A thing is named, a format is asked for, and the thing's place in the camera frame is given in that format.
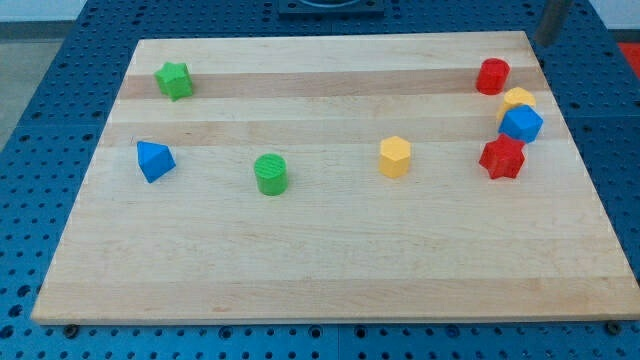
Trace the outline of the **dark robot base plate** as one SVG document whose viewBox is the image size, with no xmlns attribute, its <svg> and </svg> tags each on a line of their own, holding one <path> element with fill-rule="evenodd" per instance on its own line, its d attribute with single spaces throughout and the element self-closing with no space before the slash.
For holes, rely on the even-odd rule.
<svg viewBox="0 0 640 360">
<path fill-rule="evenodd" d="M 383 15 L 385 0 L 275 0 L 280 17 Z"/>
</svg>

